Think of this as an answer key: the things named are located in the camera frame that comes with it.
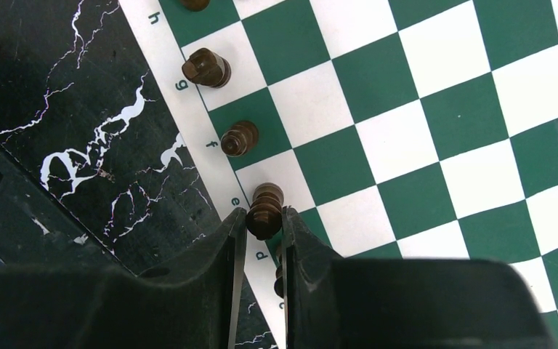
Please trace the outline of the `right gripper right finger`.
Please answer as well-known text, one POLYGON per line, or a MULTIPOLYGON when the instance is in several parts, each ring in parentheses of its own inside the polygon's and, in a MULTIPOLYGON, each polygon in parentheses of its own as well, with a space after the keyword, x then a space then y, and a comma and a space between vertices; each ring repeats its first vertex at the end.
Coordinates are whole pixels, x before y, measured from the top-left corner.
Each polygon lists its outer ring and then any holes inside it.
POLYGON ((522 277, 489 260, 342 257, 282 212, 288 348, 554 348, 522 277))

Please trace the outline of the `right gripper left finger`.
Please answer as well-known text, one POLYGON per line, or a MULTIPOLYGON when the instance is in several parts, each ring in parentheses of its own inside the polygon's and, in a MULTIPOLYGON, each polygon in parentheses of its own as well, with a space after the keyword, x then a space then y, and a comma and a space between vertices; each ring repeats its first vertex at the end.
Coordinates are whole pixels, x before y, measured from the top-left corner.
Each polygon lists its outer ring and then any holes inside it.
POLYGON ((0 348, 233 348, 246 210, 176 257, 120 267, 0 266, 0 348))

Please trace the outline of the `brown king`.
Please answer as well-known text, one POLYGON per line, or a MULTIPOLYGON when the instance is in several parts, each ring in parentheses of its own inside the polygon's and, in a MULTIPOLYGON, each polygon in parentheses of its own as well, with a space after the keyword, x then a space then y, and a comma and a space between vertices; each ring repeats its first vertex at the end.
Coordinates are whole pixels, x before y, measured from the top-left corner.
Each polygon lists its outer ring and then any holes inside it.
POLYGON ((269 240, 281 229, 283 202, 284 194, 278 185, 265 182, 256 187, 246 227, 258 240, 269 240))

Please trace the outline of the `brown bishop chess piece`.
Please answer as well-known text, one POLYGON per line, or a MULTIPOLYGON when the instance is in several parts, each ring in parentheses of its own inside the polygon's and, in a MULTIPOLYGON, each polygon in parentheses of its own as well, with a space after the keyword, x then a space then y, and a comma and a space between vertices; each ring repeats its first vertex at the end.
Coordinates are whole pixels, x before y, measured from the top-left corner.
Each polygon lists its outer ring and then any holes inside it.
POLYGON ((225 155, 238 157, 252 150, 258 141, 256 125, 251 121, 238 121, 222 135, 220 145, 225 155))

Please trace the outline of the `brown knight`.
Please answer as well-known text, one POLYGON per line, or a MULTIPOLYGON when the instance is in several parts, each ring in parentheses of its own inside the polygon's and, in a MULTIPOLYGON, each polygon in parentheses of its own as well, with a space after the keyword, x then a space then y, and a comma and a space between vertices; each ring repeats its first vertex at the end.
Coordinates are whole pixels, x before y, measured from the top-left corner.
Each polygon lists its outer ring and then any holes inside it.
POLYGON ((192 53, 182 65, 182 72, 188 81, 211 88, 223 87, 232 75, 226 59, 207 48, 192 53))

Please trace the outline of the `brown rook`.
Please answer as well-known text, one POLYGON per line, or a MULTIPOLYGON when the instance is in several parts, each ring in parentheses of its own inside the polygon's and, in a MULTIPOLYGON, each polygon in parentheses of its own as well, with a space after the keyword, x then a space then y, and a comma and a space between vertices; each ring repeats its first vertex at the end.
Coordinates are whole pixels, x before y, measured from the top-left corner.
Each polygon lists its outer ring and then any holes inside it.
POLYGON ((179 0, 180 4, 192 12, 203 11, 210 4, 210 0, 179 0))

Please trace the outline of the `brown queen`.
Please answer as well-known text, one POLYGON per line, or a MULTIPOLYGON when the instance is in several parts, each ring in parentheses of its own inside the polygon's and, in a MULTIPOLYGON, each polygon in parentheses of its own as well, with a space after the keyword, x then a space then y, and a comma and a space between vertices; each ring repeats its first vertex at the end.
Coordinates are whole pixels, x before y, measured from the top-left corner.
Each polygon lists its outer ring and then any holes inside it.
POLYGON ((284 285, 283 285, 282 251, 283 251, 282 245, 278 244, 275 251, 275 259, 278 261, 278 266, 275 271, 275 283, 273 287, 276 295, 283 299, 285 296, 284 296, 284 285))

